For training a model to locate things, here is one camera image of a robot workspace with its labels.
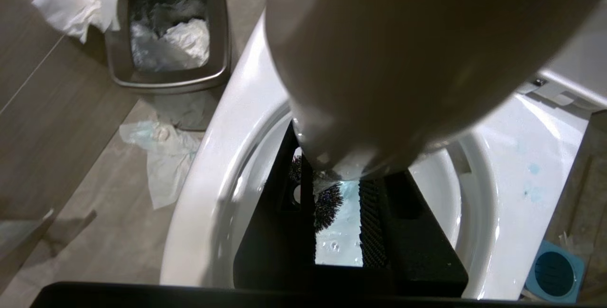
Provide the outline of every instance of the trash can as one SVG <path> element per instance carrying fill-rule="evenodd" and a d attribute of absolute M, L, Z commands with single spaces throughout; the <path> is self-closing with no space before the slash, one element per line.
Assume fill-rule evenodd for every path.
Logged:
<path fill-rule="evenodd" d="M 230 78 L 226 0 L 118 0 L 117 20 L 120 29 L 105 34 L 113 80 L 152 105 L 161 120 L 183 130 L 205 130 Z M 193 21 L 203 22 L 204 38 L 175 37 L 173 32 Z M 170 53 L 160 48 L 158 56 L 169 33 L 174 36 L 169 42 L 197 47 L 204 56 L 193 61 L 197 55 L 191 50 L 188 55 L 174 46 Z M 143 44 L 152 47 L 139 48 Z M 180 64 L 182 57 L 187 61 Z"/>

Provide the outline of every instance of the toilet seat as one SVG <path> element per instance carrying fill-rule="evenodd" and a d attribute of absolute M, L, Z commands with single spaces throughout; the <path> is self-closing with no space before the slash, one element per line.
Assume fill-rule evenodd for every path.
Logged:
<path fill-rule="evenodd" d="M 231 286 L 231 263 L 256 204 L 254 193 L 260 193 L 290 121 L 286 100 L 262 15 L 182 189 L 161 284 Z M 514 94 L 460 139 L 470 172 L 456 174 L 444 150 L 412 166 L 469 273 L 463 297 L 518 299 L 587 123 L 588 115 Z M 430 171 L 443 172 L 449 200 L 424 188 L 432 187 Z"/>

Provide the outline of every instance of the metal trash can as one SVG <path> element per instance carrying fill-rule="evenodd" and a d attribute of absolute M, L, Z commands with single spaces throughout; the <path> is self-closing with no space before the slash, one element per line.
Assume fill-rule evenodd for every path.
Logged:
<path fill-rule="evenodd" d="M 203 5 L 184 11 L 185 14 L 206 22 L 208 59 L 204 64 L 193 68 L 168 70 L 144 69 L 134 61 L 133 11 L 141 9 L 136 1 L 118 0 L 117 19 L 120 30 L 107 31 L 105 34 L 108 65 L 113 80 L 152 105 L 161 120 L 183 130 L 205 130 L 230 78 L 230 29 L 226 0 L 202 0 Z M 187 21 L 184 12 L 167 14 L 163 11 L 165 8 L 167 5 L 160 3 L 151 9 L 154 16 L 146 19 L 146 24 L 152 22 L 152 30 L 158 29 L 156 23 L 159 18 L 163 20 L 162 24 L 169 22 L 176 25 Z"/>

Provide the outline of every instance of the toilet bowl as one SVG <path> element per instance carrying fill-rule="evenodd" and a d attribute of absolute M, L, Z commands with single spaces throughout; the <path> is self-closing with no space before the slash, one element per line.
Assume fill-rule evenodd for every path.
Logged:
<path fill-rule="evenodd" d="M 513 94 L 410 172 L 469 275 L 463 297 L 518 299 L 590 112 Z M 255 27 L 193 161 L 169 228 L 160 282 L 233 287 L 234 255 L 291 115 Z"/>

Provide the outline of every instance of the toilet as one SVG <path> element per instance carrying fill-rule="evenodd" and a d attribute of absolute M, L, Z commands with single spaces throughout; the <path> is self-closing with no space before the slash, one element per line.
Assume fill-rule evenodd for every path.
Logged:
<path fill-rule="evenodd" d="M 607 46 L 604 12 L 599 10 L 537 79 L 449 150 L 409 169 L 468 272 L 464 298 L 518 299 L 521 293 L 590 114 L 607 107 L 601 85 L 607 72 L 585 53 L 594 48 L 592 57 L 605 57 L 597 49 Z M 579 77 L 589 82 L 572 80 Z M 234 286 L 234 256 L 290 120 L 262 14 L 180 194 L 161 284 Z"/>

